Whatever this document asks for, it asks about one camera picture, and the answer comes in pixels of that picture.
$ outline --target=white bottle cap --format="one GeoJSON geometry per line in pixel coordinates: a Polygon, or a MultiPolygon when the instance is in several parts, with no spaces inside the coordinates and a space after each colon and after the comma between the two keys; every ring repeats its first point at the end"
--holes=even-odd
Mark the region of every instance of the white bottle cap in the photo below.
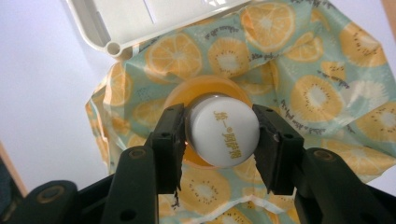
{"type": "Polygon", "coordinates": [[[204,99],[191,109],[186,122],[192,148],[216,167],[231,167],[247,160],[259,143],[255,113],[231,97],[204,99]]]}

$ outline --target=orange bottle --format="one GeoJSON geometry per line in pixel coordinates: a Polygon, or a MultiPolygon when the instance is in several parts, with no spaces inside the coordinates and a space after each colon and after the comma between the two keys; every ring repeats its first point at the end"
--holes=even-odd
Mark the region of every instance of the orange bottle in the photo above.
{"type": "Polygon", "coordinates": [[[186,135],[188,142],[186,143],[186,151],[183,157],[183,161],[187,164],[203,169],[227,167],[227,165],[224,165],[227,164],[227,162],[220,163],[221,165],[218,166],[212,165],[214,164],[213,162],[210,164],[207,161],[210,161],[211,158],[224,158],[225,154],[222,156],[219,156],[219,153],[218,156],[213,155],[216,150],[220,150],[221,148],[223,153],[225,149],[229,149],[228,153],[230,158],[232,158],[235,157],[235,155],[237,156],[236,150],[240,147],[246,147],[246,145],[248,145],[247,147],[252,148],[253,146],[257,146],[259,139],[259,122],[250,109],[252,103],[246,93],[231,80],[214,76],[200,76],[188,79],[174,88],[169,94],[165,101],[164,108],[176,104],[184,104],[189,110],[189,115],[186,118],[186,135]],[[228,114],[221,111],[216,112],[216,109],[213,109],[214,105],[223,104],[225,101],[228,103],[223,107],[225,108],[225,110],[223,110],[228,111],[228,114]],[[236,109],[237,107],[242,108],[239,114],[234,112],[238,111],[238,109],[236,109]],[[211,121],[209,122],[207,120],[201,122],[203,120],[202,118],[207,119],[208,117],[213,118],[210,118],[211,121]],[[190,119],[194,119],[194,123],[191,125],[190,122],[192,121],[190,121],[190,119]],[[192,138],[202,134],[203,136],[199,136],[199,141],[195,140],[193,144],[191,143],[192,138]],[[217,140],[215,140],[217,142],[210,145],[212,144],[210,141],[214,139],[214,137],[211,137],[212,135],[217,136],[217,140]],[[235,140],[235,136],[238,142],[230,142],[230,139],[235,140]]]}

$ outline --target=white background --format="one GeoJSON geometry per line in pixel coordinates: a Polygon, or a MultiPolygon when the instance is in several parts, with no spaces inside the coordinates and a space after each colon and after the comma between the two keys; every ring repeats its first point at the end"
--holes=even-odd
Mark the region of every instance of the white background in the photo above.
{"type": "MultiPolygon", "coordinates": [[[[379,0],[333,0],[384,46],[396,45],[379,0]]],[[[81,38],[65,1],[0,1],[0,141],[28,191],[55,179],[84,188],[106,176],[84,105],[115,62],[81,38]]],[[[381,178],[396,195],[396,169],[381,178]]]]}

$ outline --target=orange plastic bottle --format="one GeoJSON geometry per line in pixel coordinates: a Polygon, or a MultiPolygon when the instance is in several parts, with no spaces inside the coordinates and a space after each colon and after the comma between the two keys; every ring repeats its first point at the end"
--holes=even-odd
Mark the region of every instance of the orange plastic bottle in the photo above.
{"type": "MultiPolygon", "coordinates": [[[[197,99],[203,98],[208,94],[225,95],[245,103],[250,108],[252,107],[252,103],[246,93],[231,80],[223,77],[200,76],[191,78],[174,88],[167,97],[164,108],[177,104],[184,104],[185,107],[189,108],[197,99]]],[[[184,162],[203,169],[216,168],[204,161],[190,144],[186,144],[184,162]]]]}

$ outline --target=kiwi print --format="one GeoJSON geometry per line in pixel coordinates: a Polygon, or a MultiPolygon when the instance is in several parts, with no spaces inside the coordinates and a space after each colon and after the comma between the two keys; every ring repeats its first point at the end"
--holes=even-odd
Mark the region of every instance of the kiwi print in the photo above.
{"type": "Polygon", "coordinates": [[[294,195],[275,195],[271,192],[268,202],[276,204],[277,207],[287,211],[294,206],[294,195]]]}
{"type": "Polygon", "coordinates": [[[349,84],[348,89],[340,91],[346,106],[355,116],[371,111],[389,100],[389,93],[383,83],[376,81],[357,80],[349,84]]]}
{"type": "Polygon", "coordinates": [[[223,224],[223,223],[248,224],[252,222],[235,207],[230,208],[228,211],[216,217],[214,220],[206,222],[206,224],[223,224]]]}
{"type": "Polygon", "coordinates": [[[245,42],[231,37],[223,37],[213,43],[207,58],[216,75],[236,77],[246,73],[248,65],[248,47],[245,42]]]}
{"type": "Polygon", "coordinates": [[[165,195],[159,194],[158,195],[158,206],[159,206],[159,215],[160,217],[168,217],[173,216],[175,214],[174,208],[172,207],[173,204],[173,195],[165,195]]]}
{"type": "Polygon", "coordinates": [[[346,80],[346,69],[344,62],[322,62],[322,71],[333,81],[346,80]]]}
{"type": "Polygon", "coordinates": [[[242,206],[247,209],[257,209],[256,211],[262,211],[262,207],[256,206],[256,204],[252,201],[248,201],[247,203],[242,203],[242,206]]]}
{"type": "Polygon", "coordinates": [[[357,119],[356,126],[372,140],[396,142],[396,103],[381,105],[357,119]]]}
{"type": "Polygon", "coordinates": [[[206,215],[226,204],[230,197],[229,182],[218,172],[193,168],[183,171],[179,199],[187,210],[206,215]]]}
{"type": "Polygon", "coordinates": [[[354,22],[341,31],[340,42],[348,59],[362,67],[375,67],[387,62],[381,45],[354,22]]]}
{"type": "Polygon", "coordinates": [[[336,117],[343,103],[331,84],[320,77],[307,75],[294,85],[291,108],[307,121],[327,121],[336,117]]]}

